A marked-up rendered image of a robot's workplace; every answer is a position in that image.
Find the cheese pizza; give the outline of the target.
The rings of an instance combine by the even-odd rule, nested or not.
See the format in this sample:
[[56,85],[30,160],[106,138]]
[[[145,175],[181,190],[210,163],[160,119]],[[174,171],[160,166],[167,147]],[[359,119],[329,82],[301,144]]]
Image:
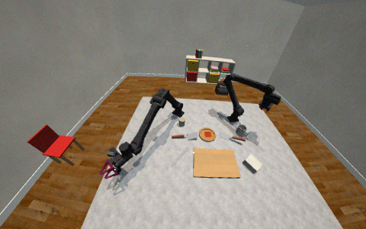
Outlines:
[[199,136],[202,140],[211,142],[211,141],[215,140],[216,133],[212,129],[210,129],[208,127],[204,127],[202,129],[200,129]]

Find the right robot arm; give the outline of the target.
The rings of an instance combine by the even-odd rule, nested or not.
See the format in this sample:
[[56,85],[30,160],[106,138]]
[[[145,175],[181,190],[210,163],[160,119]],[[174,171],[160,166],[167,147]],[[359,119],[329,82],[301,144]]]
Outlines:
[[[164,91],[165,90],[165,91]],[[150,100],[150,110],[148,111],[138,133],[134,137],[134,139],[129,144],[125,142],[119,146],[119,150],[124,156],[124,159],[127,161],[133,157],[133,154],[137,155],[142,151],[143,143],[146,137],[146,134],[160,108],[164,108],[166,102],[172,103],[172,107],[175,109],[172,113],[181,117],[184,112],[182,111],[183,103],[178,102],[170,93],[168,89],[160,88],[159,91],[151,98]],[[157,104],[158,103],[158,104]],[[180,107],[179,107],[180,106]],[[135,142],[134,142],[135,141]],[[132,150],[131,150],[132,149]],[[132,152],[130,152],[132,151]],[[120,153],[116,151],[114,147],[112,147],[107,155],[113,157],[113,159],[117,162],[122,158]]]

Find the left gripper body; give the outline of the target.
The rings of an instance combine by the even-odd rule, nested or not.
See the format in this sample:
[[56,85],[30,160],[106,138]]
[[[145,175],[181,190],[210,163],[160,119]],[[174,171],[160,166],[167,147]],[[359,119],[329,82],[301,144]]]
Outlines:
[[262,108],[265,108],[265,109],[269,110],[271,108],[271,106],[273,105],[272,103],[271,104],[269,104],[269,103],[270,102],[264,102],[264,101],[262,102],[262,100],[261,100],[259,105],[261,105]]

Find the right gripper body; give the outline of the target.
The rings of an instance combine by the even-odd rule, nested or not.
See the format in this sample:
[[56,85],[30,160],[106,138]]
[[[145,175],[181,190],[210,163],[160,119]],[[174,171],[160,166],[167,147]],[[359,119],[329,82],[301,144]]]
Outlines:
[[[122,156],[122,158],[120,159],[120,160],[118,160],[117,162],[113,159],[113,158],[110,158],[110,159],[108,159],[108,161],[113,165],[113,166],[115,166],[116,168],[115,168],[115,170],[120,174],[120,171],[121,171],[121,167],[122,167],[122,165],[124,165],[126,162],[127,162],[127,160],[126,159],[124,159],[124,157]],[[119,166],[117,165],[117,163],[119,164]]]

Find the grey turner with brown handle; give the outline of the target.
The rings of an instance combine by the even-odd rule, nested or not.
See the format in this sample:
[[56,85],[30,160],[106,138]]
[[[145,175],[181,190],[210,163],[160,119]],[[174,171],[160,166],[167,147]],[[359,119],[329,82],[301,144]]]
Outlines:
[[192,134],[187,134],[187,136],[185,136],[183,134],[182,135],[175,135],[175,138],[178,138],[178,137],[186,137],[188,140],[190,140],[190,139],[197,138],[198,135],[197,135],[197,132],[192,133]]
[[225,139],[225,140],[229,140],[229,139],[241,140],[241,138],[240,138],[240,137],[230,137],[230,136],[228,136],[228,135],[226,135],[226,134],[222,134],[222,133],[220,133],[219,137],[221,137],[221,138],[223,138],[223,139]]

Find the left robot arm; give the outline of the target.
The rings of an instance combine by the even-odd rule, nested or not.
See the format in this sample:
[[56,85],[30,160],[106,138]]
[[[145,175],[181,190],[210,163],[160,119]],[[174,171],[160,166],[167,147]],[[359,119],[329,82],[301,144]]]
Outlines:
[[[270,102],[270,104],[273,103],[273,104],[277,105],[281,100],[280,96],[272,93],[275,90],[274,86],[265,84],[265,83],[261,83],[261,82],[257,82],[257,81],[251,80],[251,79],[247,79],[247,78],[241,77],[239,75],[237,76],[235,73],[229,74],[227,76],[227,78],[225,78],[223,80],[223,83],[225,83],[228,93],[230,94],[231,101],[233,103],[233,113],[227,117],[230,122],[239,121],[238,116],[240,116],[244,113],[244,109],[242,107],[240,107],[241,105],[239,105],[239,103],[238,103],[236,93],[233,89],[232,81],[240,82],[242,84],[245,84],[245,85],[251,86],[253,88],[259,89],[260,91],[263,91],[265,94],[264,94],[262,102],[263,101]],[[268,87],[268,86],[270,86],[270,87]]]

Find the light wooden cutting board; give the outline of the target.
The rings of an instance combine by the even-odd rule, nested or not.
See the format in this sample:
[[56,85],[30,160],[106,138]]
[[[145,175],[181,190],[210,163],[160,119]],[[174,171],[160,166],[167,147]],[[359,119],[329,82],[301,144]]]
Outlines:
[[194,177],[241,178],[234,151],[194,148]]

